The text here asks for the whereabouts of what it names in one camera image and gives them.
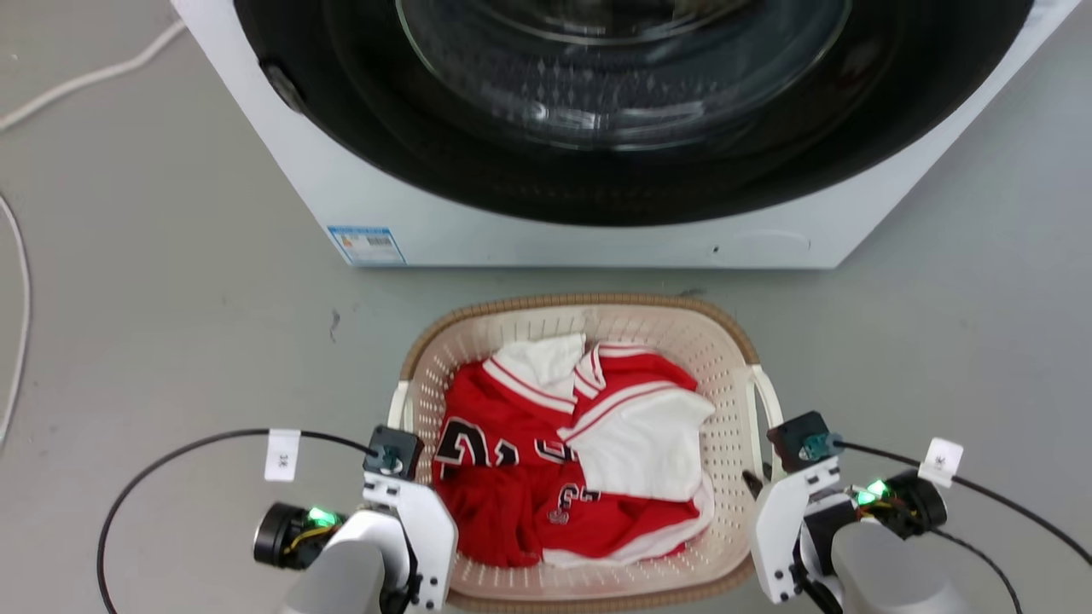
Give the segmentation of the black round washer door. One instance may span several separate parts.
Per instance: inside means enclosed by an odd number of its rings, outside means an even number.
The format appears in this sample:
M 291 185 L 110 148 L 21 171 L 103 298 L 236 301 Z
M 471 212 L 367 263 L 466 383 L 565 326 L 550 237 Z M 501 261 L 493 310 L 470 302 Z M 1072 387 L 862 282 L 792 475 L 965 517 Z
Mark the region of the black round washer door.
M 461 205 L 733 217 L 869 170 L 992 74 L 1035 0 L 234 0 L 281 101 Z

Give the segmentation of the red numbered sports jersey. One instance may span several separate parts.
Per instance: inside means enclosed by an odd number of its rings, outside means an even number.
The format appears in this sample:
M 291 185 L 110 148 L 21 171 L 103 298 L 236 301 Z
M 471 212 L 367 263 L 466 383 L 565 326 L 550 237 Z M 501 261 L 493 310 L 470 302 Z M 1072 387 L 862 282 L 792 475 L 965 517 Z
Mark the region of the red numbered sports jersey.
M 559 496 L 584 481 L 575 452 L 558 436 L 602 391 L 665 380 L 697 392 L 682 367 L 638 345 L 586 347 L 584 336 L 521 342 L 460 366 L 434 454 L 434 489 L 456 521 L 459 548 L 488 566 L 543 562 L 545 545 L 590 538 L 597 522 L 630 522 L 636 504 L 620 512 L 585 512 L 565 527 Z

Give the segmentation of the white front-load washing machine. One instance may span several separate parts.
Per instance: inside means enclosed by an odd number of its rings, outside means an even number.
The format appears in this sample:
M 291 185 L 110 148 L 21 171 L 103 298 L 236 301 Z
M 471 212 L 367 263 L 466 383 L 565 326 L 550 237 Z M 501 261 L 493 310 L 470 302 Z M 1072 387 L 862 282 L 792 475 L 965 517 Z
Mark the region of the white front-load washing machine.
M 281 101 L 258 69 L 230 0 L 171 2 L 333 245 L 328 226 L 387 227 L 406 267 L 835 269 L 1081 0 L 1034 0 L 1013 46 L 980 88 L 943 122 L 870 170 L 784 205 L 630 229 L 507 217 L 402 182 L 336 144 Z

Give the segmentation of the beige plastic laundry basket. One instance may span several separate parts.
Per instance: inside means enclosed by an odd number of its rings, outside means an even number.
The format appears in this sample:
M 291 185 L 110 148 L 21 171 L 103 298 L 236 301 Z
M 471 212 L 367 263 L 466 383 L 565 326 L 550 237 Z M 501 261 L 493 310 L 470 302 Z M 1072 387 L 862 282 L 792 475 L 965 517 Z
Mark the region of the beige plastic laundry basket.
M 682 554 L 624 567 L 503 569 L 456 555 L 449 606 L 477 614 L 615 614 L 678 607 L 726 594 L 753 576 L 747 526 L 753 496 L 744 471 L 764 474 L 760 444 L 781 408 L 752 341 L 716 304 L 677 295 L 557 294 L 471 304 L 438 319 L 410 349 L 387 424 L 414 432 L 425 449 L 417 481 L 439 440 L 454 370 L 510 342 L 569 333 L 658 350 L 695 376 L 715 408 L 701 432 L 715 517 Z

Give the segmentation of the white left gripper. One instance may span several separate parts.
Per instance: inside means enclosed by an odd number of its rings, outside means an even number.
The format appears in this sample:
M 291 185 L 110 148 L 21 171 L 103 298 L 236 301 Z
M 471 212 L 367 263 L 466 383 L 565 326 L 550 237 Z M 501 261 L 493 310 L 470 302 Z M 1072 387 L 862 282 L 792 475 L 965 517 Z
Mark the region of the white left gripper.
M 363 500 L 385 507 L 397 520 L 410 556 L 407 585 L 415 585 L 410 611 L 443 611 L 456 564 L 456 522 L 432 487 L 407 479 L 366 472 Z

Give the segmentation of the white garment with red trim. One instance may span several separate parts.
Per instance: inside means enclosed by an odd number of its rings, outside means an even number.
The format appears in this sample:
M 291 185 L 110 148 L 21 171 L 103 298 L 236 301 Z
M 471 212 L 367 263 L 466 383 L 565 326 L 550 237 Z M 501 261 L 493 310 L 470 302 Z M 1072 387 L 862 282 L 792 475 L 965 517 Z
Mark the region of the white garment with red trim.
M 558 429 L 575 452 L 584 481 L 559 496 L 565 527 L 585 512 L 636 504 L 630 522 L 601 521 L 572 545 L 545 545 L 543 562 L 560 568 L 628 566 L 682 550 L 712 524 L 715 496 L 701 461 L 700 432 L 711 402 L 665 380 L 604 390 L 575 422 Z

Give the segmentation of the blue energy label sticker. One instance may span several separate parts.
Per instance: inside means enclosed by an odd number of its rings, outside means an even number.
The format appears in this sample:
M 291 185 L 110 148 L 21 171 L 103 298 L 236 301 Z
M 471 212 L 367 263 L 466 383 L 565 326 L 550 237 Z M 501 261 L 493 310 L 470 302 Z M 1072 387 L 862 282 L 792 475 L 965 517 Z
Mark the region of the blue energy label sticker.
M 352 267 L 405 267 L 406 259 L 387 227 L 328 226 L 331 240 Z

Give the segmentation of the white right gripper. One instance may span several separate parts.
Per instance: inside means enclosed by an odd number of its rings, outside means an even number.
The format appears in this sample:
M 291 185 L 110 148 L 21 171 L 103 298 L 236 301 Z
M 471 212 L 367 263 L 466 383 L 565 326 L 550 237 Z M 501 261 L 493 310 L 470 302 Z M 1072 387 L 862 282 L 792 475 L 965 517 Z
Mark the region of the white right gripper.
M 815 604 L 842 604 L 834 536 L 854 524 L 854 499 L 839 486 L 839 460 L 823 460 L 767 486 L 745 470 L 741 482 L 757 499 L 750 555 L 767 598 L 776 604 L 800 595 Z

